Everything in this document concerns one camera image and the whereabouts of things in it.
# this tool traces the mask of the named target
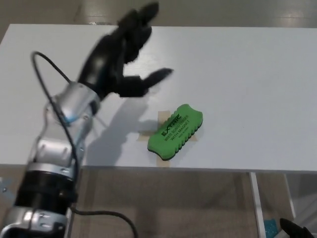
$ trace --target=green eraser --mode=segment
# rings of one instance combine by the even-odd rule
[[[203,123],[203,113],[188,104],[177,108],[173,115],[150,137],[148,150],[167,161],[182,148]]]

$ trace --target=white table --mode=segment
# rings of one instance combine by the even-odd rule
[[[46,99],[30,53],[46,54],[76,80],[92,46],[112,29],[10,25],[0,45],[0,164],[25,164],[42,129]],[[159,112],[188,103],[204,113],[204,123],[198,141],[188,142],[169,167],[317,171],[316,42],[315,29],[155,27],[125,74],[175,72],[147,98],[111,95],[103,102],[84,165],[159,166],[140,132],[156,130]],[[51,92],[60,92],[63,79],[46,62],[40,67]]]

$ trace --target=cable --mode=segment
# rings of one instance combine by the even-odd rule
[[[47,90],[47,87],[46,87],[46,85],[45,85],[45,83],[44,83],[44,81],[42,79],[42,76],[41,76],[40,71],[39,71],[38,64],[36,62],[36,56],[40,56],[40,57],[44,58],[58,73],[60,73],[60,75],[68,83],[70,83],[71,80],[46,55],[44,55],[43,53],[38,52],[38,51],[32,52],[31,61],[32,61],[32,66],[33,66],[33,68],[35,70],[36,76],[37,76],[37,78],[39,80],[39,83],[40,83],[40,85],[41,85],[41,87],[43,89],[44,94],[46,95],[46,97],[47,97],[48,101],[50,102],[50,104],[51,104],[51,106],[52,106],[52,108],[53,108],[58,120],[60,121],[60,124],[63,127],[63,129],[65,131],[65,134],[67,136],[67,139],[69,140],[69,143],[71,145],[72,156],[73,156],[73,159],[75,160],[74,183],[76,184],[77,180],[78,180],[78,173],[79,173],[79,163],[78,163],[78,158],[77,158],[77,154],[76,154],[76,147],[75,147],[75,145],[73,143],[73,140],[71,138],[71,135],[70,135],[70,133],[68,131],[66,122],[63,119],[64,115],[63,115],[61,109],[59,108],[59,106],[53,101],[53,99],[52,99],[49,91]],[[109,216],[119,217],[119,218],[123,219],[126,223],[128,223],[128,225],[131,227],[131,230],[133,232],[134,238],[138,238],[139,237],[137,229],[136,229],[135,225],[133,224],[133,222],[128,217],[126,217],[125,215],[123,215],[121,213],[111,212],[111,211],[79,211],[79,210],[77,210],[74,207],[71,207],[70,209],[71,209],[71,211],[73,213],[75,213],[77,215],[81,215],[81,216],[109,215]]]
[[[61,126],[63,127],[64,131],[65,131],[65,134],[67,136],[67,139],[71,145],[71,153],[72,153],[72,156],[75,160],[75,172],[74,172],[74,183],[76,184],[77,183],[77,180],[78,180],[78,173],[79,173],[79,164],[78,164],[78,158],[77,158],[77,154],[76,154],[76,147],[73,143],[73,140],[70,136],[70,133],[67,129],[67,125],[66,125],[66,122],[64,121],[64,119],[62,118],[63,117],[63,114],[62,114],[62,111],[60,108],[58,108],[57,104],[53,101],[49,91],[47,90],[46,88],[46,85],[42,79],[42,76],[40,74],[40,71],[39,71],[39,67],[38,67],[38,64],[36,62],[36,56],[40,56],[42,58],[44,58],[54,69],[56,69],[62,76],[63,78],[68,82],[70,83],[70,80],[69,78],[56,66],[56,64],[53,63],[53,61],[51,61],[46,55],[44,55],[43,53],[41,52],[38,52],[38,51],[35,51],[35,52],[32,52],[31,54],[31,60],[32,60],[32,65],[33,65],[33,68],[35,70],[35,73],[36,73],[36,76],[39,80],[39,83],[43,89],[43,92],[44,94],[46,95],[47,99],[49,100]]]

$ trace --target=robotic hand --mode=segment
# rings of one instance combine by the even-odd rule
[[[65,236],[67,213],[77,199],[76,185],[85,139],[100,102],[112,92],[120,97],[142,97],[172,72],[163,68],[144,80],[139,76],[123,76],[124,64],[135,60],[149,39],[152,29],[148,23],[158,9],[158,3],[152,3],[139,12],[133,10],[125,15],[118,27],[97,43],[78,81],[69,82],[61,94],[48,97],[44,129],[31,150],[15,203],[3,220],[0,238]],[[35,66],[36,55],[59,70],[41,53],[33,53]]]

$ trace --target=gray floor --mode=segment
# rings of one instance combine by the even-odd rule
[[[10,23],[115,24],[127,10],[146,2],[150,1],[0,0],[0,40]],[[161,0],[160,9],[153,25],[317,27],[315,0]],[[3,167],[0,177],[13,178],[15,191],[22,171]],[[92,188],[87,190],[89,182]],[[283,175],[261,174],[259,187],[265,219],[292,218]],[[80,189],[80,208],[122,211],[136,222],[141,237],[256,237],[246,174],[84,171]],[[0,207],[8,206],[0,196]],[[130,235],[118,220],[77,217],[72,237]]]

